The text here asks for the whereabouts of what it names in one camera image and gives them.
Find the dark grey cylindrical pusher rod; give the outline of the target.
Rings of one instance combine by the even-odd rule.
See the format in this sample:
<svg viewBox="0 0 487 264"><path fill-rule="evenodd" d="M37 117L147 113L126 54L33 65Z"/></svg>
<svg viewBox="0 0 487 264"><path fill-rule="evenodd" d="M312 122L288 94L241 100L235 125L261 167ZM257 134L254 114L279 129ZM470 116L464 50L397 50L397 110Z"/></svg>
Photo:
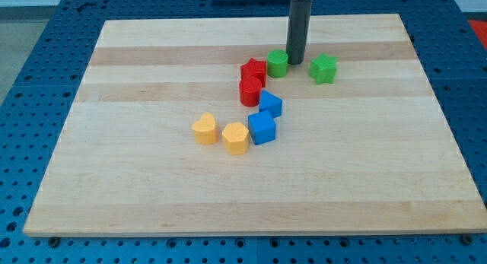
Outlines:
<svg viewBox="0 0 487 264"><path fill-rule="evenodd" d="M286 40L289 65L300 65L304 61L312 1L290 1Z"/></svg>

